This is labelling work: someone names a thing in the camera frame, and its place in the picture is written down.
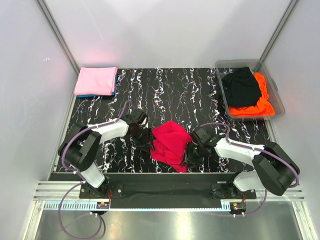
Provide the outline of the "red t-shirt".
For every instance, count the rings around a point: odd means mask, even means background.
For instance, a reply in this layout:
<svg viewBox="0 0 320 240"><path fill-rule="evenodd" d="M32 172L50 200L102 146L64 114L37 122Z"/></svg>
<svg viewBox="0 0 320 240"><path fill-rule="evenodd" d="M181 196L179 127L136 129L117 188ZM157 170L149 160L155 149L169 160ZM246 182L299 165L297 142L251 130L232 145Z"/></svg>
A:
<svg viewBox="0 0 320 240"><path fill-rule="evenodd" d="M187 171L183 163L186 146L192 141L189 133L178 123L168 121L152 130L154 149L150 151L151 158L168 164L179 173Z"/></svg>

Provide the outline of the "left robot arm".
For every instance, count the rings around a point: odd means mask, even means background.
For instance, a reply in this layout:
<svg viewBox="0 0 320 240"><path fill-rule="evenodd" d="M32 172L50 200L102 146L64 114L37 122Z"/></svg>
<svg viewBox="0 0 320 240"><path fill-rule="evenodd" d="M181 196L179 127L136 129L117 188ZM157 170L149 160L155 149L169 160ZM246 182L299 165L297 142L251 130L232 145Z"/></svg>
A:
<svg viewBox="0 0 320 240"><path fill-rule="evenodd" d="M109 140L128 136L137 148L144 151L154 150L152 130L148 127L145 113L137 116L127 114L109 122L95 125L78 123L70 131L71 135L60 145L58 155L89 185L90 192L103 198L109 191L109 180L98 169L95 158L99 146Z"/></svg>

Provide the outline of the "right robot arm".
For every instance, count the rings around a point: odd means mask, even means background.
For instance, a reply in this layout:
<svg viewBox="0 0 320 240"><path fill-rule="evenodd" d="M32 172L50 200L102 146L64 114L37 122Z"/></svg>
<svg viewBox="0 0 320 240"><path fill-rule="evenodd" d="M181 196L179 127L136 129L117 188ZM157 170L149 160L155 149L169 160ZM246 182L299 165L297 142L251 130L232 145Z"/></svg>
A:
<svg viewBox="0 0 320 240"><path fill-rule="evenodd" d="M239 198L249 190L265 189L282 196L288 188L299 185L300 169L275 142L255 145L229 140L226 137L195 137L186 146L183 164L189 168L200 165L206 156L233 159L249 165L252 171L236 173L227 185L228 195Z"/></svg>

